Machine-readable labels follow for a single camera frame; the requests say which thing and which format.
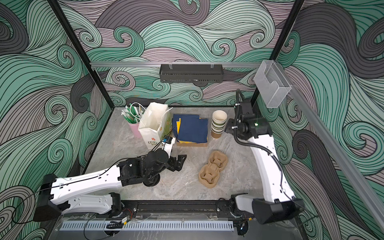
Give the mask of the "dark blue napkin stack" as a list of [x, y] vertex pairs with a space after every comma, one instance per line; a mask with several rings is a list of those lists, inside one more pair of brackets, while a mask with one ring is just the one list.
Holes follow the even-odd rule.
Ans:
[[174, 114], [174, 136], [181, 142], [203, 144], [208, 142], [208, 119], [199, 115]]

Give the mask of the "white paper takeout bag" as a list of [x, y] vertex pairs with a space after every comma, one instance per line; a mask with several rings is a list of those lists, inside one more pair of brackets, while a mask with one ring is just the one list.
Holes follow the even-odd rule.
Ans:
[[171, 109], [166, 104], [150, 103], [139, 124], [139, 132], [152, 150], [172, 129]]

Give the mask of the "stack of paper cups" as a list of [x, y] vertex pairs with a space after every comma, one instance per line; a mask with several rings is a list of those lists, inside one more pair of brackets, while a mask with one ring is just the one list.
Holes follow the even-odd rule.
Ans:
[[214, 139], [219, 139], [225, 131], [228, 115], [222, 110], [213, 112], [211, 124], [211, 136]]

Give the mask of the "black coffee cup lid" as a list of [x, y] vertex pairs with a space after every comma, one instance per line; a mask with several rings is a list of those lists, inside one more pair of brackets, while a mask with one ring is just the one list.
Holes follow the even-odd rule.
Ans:
[[156, 176], [152, 177], [151, 179], [144, 180], [143, 184], [146, 187], [154, 187], [154, 186], [156, 186], [160, 182], [160, 179], [161, 179], [161, 176], [160, 175], [156, 175]]

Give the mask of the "grey aluminium rail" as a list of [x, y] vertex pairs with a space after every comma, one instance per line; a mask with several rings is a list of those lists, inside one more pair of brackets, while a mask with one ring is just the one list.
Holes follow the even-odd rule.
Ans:
[[160, 68], [161, 65], [168, 65], [170, 68], [173, 65], [208, 65], [216, 66], [221, 65], [223, 68], [258, 68], [261, 63], [247, 63], [247, 62], [123, 62], [123, 61], [97, 61], [90, 62], [92, 68]]

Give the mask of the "clear acrylic wall holder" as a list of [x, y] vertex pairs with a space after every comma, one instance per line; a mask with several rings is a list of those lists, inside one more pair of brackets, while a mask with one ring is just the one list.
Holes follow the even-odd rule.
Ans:
[[273, 60], [260, 64], [254, 82], [269, 109], [278, 108], [292, 89], [285, 69]]

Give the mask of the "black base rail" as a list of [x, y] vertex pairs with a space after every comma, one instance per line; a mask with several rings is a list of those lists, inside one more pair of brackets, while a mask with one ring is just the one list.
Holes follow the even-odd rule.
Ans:
[[122, 200], [125, 209], [137, 214], [214, 214], [230, 216], [235, 210], [233, 200]]

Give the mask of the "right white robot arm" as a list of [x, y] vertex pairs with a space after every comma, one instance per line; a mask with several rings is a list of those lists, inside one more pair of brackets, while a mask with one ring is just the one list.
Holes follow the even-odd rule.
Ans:
[[295, 197], [279, 163], [273, 131], [265, 118], [252, 112], [250, 102], [236, 103], [234, 124], [230, 126], [235, 142], [250, 147], [262, 179], [263, 197], [233, 195], [235, 211], [246, 218], [255, 217], [269, 224], [297, 217], [304, 202]]

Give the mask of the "brown pulp cup carrier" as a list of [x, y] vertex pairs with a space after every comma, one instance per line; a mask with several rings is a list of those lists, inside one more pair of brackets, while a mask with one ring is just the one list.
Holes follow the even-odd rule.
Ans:
[[228, 164], [228, 157], [221, 151], [213, 151], [208, 159], [208, 163], [204, 165], [199, 174], [199, 182], [206, 188], [214, 188], [219, 179], [220, 173], [226, 168]]

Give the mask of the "pink straw holder cup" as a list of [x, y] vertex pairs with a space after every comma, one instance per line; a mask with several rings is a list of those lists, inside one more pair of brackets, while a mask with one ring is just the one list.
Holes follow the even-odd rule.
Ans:
[[134, 124], [129, 123], [130, 129], [135, 138], [142, 138], [142, 135], [139, 131], [139, 125], [140, 125], [139, 123], [134, 123]]

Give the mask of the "bundle of wrapped straws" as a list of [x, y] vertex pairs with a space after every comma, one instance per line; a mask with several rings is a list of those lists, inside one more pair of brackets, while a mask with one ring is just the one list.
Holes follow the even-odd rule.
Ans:
[[132, 103], [122, 110], [121, 115], [130, 124], [138, 124], [144, 115], [146, 108], [139, 103]]

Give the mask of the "black enclosure corner post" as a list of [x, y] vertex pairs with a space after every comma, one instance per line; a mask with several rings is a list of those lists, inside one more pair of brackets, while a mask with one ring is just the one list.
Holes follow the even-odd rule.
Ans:
[[101, 94], [103, 95], [103, 97], [107, 101], [107, 104], [109, 105], [110, 109], [113, 111], [115, 109], [115, 105], [114, 105], [112, 99], [110, 98], [106, 88], [104, 87], [103, 82], [102, 82], [99, 74], [95, 70], [92, 69], [91, 61], [90, 61], [88, 55], [86, 54], [86, 52], [84, 51], [79, 39], [76, 37], [76, 34], [75, 34], [73, 28], [71, 27], [68, 19], [66, 18], [62, 8], [60, 7], [58, 1], [47, 0], [47, 2], [50, 5], [51, 9], [53, 10], [54, 14], [56, 15], [56, 17], [57, 17], [58, 21], [60, 22], [61, 26], [63, 27], [64, 31], [66, 32], [69, 40], [74, 45], [76, 52], [79, 54], [80, 59], [82, 60], [82, 62], [86, 66], [87, 71], [89, 72], [91, 78], [93, 79], [96, 86], [100, 90]]
[[[304, 1], [294, 1], [293, 6], [291, 8], [291, 11], [288, 15], [288, 18], [286, 19], [285, 23], [283, 24], [282, 33], [280, 34], [280, 36], [278, 38], [276, 46], [274, 47], [273, 52], [272, 52], [269, 60], [273, 60], [273, 61], [279, 63], [278, 56], [282, 52], [283, 46], [288, 39], [288, 36], [289, 36], [289, 34], [290, 34], [290, 32], [294, 26], [294, 23], [295, 23], [298, 15], [301, 11], [301, 8], [303, 7], [303, 4], [304, 4]], [[259, 90], [256, 88], [254, 95], [251, 98], [251, 104], [252, 104], [252, 107], [254, 110], [259, 108], [258, 103], [257, 103], [258, 98], [262, 99], [262, 96], [261, 96]]]

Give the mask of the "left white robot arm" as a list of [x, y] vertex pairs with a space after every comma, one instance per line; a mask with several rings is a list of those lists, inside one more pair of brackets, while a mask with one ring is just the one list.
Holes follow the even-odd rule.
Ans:
[[186, 158], [187, 155], [170, 157], [164, 151], [157, 151], [127, 158], [105, 170], [81, 176], [58, 178], [55, 174], [45, 175], [33, 221], [45, 222], [67, 213], [117, 216], [123, 208], [119, 194], [94, 196], [92, 193], [136, 184], [154, 187], [159, 183], [162, 171], [179, 172]]

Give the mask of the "black enclosure corner post left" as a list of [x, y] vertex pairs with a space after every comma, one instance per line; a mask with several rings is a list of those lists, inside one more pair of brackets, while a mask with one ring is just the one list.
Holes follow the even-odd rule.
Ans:
[[107, 104], [109, 105], [110, 109], [113, 111], [115, 109], [115, 105], [114, 105], [112, 99], [110, 98], [106, 88], [104, 87], [103, 82], [102, 82], [99, 74], [95, 70], [92, 69], [91, 61], [90, 61], [88, 55], [86, 54], [86, 52], [84, 51], [79, 39], [76, 37], [76, 34], [75, 34], [73, 28], [71, 27], [68, 19], [66, 18], [62, 8], [60, 7], [58, 1], [47, 0], [47, 2], [50, 5], [51, 9], [53, 10], [54, 14], [56, 15], [56, 17], [57, 17], [58, 21], [60, 22], [61, 26], [63, 27], [64, 31], [66, 32], [69, 40], [74, 45], [76, 52], [79, 54], [80, 59], [82, 60], [82, 62], [86, 66], [87, 71], [89, 72], [91, 78], [93, 79], [96, 86], [100, 90], [101, 94], [103, 95], [103, 97], [107, 101]]

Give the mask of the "black wall-mounted tray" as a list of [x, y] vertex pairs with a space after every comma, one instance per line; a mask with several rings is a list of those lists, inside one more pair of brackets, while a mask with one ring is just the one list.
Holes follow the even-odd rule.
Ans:
[[159, 74], [163, 83], [220, 83], [224, 69], [221, 65], [161, 65]]

